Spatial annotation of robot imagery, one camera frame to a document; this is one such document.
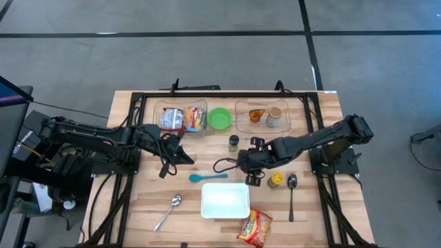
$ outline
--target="white plastic tray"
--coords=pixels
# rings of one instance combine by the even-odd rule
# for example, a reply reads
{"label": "white plastic tray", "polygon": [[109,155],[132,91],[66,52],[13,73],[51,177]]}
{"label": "white plastic tray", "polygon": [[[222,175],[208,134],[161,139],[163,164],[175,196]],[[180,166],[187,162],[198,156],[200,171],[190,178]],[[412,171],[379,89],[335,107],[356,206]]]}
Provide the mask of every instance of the white plastic tray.
{"label": "white plastic tray", "polygon": [[203,218],[249,216],[249,188],[244,183],[205,183],[201,198]]}

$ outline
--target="computer screen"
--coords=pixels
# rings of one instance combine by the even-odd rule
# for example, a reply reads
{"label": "computer screen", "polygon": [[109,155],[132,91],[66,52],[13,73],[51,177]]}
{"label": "computer screen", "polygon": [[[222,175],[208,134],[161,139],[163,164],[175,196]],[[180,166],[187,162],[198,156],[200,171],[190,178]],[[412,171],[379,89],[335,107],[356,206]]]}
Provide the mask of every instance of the computer screen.
{"label": "computer screen", "polygon": [[0,76],[0,107],[27,103],[33,100],[29,94]]}

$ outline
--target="clear plastic container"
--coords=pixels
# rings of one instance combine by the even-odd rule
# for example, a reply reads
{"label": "clear plastic container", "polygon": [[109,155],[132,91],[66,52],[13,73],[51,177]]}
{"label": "clear plastic container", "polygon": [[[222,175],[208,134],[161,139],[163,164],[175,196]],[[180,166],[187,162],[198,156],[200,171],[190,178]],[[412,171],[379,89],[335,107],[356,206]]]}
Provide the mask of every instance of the clear plastic container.
{"label": "clear plastic container", "polygon": [[249,188],[244,183],[205,183],[201,192],[203,218],[249,216]]}
{"label": "clear plastic container", "polygon": [[[267,125],[269,110],[272,107],[278,107],[282,110],[282,116],[275,127]],[[265,110],[259,122],[250,120],[249,112],[251,110]],[[291,117],[289,115],[288,103],[284,100],[274,102],[257,101],[237,101],[235,106],[236,129],[246,134],[278,134],[288,132],[291,129]]]}
{"label": "clear plastic container", "polygon": [[161,127],[161,116],[164,114],[164,109],[167,107],[173,107],[180,110],[185,110],[185,107],[192,106],[192,107],[199,107],[205,110],[205,129],[201,130],[199,132],[185,132],[184,137],[186,138],[200,138],[205,136],[205,130],[208,126],[207,122],[207,102],[203,99],[179,99],[179,101],[157,101],[154,105],[154,113],[153,113],[153,123],[157,124],[159,127]]}

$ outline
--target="green plastic bowl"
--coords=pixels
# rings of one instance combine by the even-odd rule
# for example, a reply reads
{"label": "green plastic bowl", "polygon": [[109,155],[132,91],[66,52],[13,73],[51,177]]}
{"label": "green plastic bowl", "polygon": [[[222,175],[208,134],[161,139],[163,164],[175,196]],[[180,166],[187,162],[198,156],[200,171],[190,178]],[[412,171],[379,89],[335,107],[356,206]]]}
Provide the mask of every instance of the green plastic bowl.
{"label": "green plastic bowl", "polygon": [[223,130],[232,122],[232,114],[223,107],[217,107],[208,114],[208,123],[214,129]]}

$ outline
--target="chip bag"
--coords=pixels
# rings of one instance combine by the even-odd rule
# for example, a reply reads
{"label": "chip bag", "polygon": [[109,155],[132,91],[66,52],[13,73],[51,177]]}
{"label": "chip bag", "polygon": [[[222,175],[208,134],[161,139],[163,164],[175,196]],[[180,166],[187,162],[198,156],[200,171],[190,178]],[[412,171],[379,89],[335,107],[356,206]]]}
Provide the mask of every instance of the chip bag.
{"label": "chip bag", "polygon": [[237,238],[241,238],[257,248],[262,248],[272,220],[273,218],[267,214],[251,209]]}
{"label": "chip bag", "polygon": [[164,113],[161,115],[161,130],[163,131],[180,131],[183,129],[184,111],[173,108],[164,108]]}
{"label": "chip bag", "polygon": [[206,127],[206,112],[203,108],[188,106],[185,108],[184,127],[188,132],[199,132]]}

